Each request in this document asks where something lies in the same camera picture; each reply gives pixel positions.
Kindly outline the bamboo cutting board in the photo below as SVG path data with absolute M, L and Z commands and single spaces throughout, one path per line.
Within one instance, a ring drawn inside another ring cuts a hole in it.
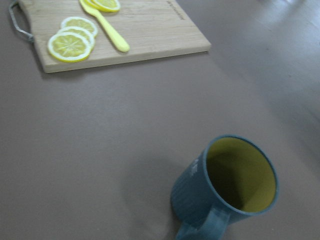
M 120 52 L 106 32 L 98 29 L 95 45 L 85 60 L 67 63 L 55 59 L 47 43 L 68 17 L 93 20 L 77 0 L 14 0 L 30 27 L 36 53 L 45 73 L 109 66 L 136 61 L 206 52 L 211 43 L 174 0 L 123 0 L 118 12 L 104 12 L 103 17 L 129 44 Z

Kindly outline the lemon slice far right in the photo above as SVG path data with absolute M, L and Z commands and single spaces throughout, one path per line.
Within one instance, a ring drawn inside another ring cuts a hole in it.
M 92 47 L 89 41 L 78 33 L 61 32 L 49 39 L 47 50 L 59 61 L 76 63 L 88 58 Z

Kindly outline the lemon slice middle right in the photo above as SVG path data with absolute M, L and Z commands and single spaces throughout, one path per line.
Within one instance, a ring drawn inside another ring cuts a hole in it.
M 75 33 L 84 37 L 90 44 L 91 47 L 95 45 L 95 37 L 94 35 L 86 30 L 85 28 L 79 26 L 67 26 L 61 28 L 58 33 Z

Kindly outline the blue mug yellow inside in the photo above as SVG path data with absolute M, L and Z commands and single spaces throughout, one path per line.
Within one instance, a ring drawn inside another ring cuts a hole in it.
M 228 225 L 269 211 L 279 193 L 266 154 L 238 135 L 213 139 L 174 183 L 178 240 L 219 240 Z

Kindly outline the lemon slice under left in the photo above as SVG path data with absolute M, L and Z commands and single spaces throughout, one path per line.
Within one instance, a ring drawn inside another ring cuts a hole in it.
M 91 6 L 92 8 L 95 8 L 97 10 L 100 10 L 99 6 L 96 5 L 92 0 L 84 0 L 84 2 L 88 5 Z

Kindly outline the yellow plastic knife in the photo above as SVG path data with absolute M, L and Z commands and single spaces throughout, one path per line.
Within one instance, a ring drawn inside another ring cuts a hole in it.
M 113 28 L 113 26 L 104 18 L 98 9 L 90 6 L 84 0 L 80 0 L 79 3 L 86 13 L 96 18 L 108 36 L 109 40 L 118 51 L 126 53 L 130 50 L 130 46 L 126 40 Z

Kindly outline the lemon slice top left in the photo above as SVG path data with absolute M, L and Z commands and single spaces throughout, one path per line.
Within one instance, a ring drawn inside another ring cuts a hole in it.
M 105 12 L 118 12 L 121 4 L 118 0 L 93 0 Z

